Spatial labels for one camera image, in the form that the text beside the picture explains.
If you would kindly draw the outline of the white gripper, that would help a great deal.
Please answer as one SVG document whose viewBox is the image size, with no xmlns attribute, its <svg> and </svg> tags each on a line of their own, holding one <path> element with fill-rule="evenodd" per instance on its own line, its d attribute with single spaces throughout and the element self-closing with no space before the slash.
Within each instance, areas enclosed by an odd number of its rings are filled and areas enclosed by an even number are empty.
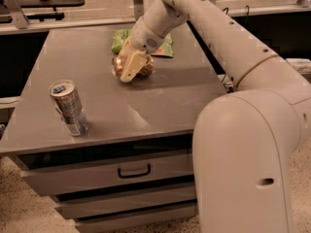
<svg viewBox="0 0 311 233">
<path fill-rule="evenodd" d="M 121 81 L 130 83 L 147 63 L 147 53 L 155 52 L 164 40 L 164 27 L 156 17 L 140 17 L 119 53 Z"/>
</svg>

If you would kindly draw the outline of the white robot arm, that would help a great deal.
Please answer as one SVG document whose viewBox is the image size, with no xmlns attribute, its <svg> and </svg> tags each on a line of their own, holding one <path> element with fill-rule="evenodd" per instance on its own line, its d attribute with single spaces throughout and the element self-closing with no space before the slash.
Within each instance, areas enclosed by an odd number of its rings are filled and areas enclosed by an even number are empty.
<svg viewBox="0 0 311 233">
<path fill-rule="evenodd" d="M 210 102 L 193 131 L 202 233 L 294 233 L 288 159 L 311 136 L 311 84 L 286 60 L 209 0 L 155 0 L 121 49 L 121 81 L 186 20 L 236 89 Z"/>
</svg>

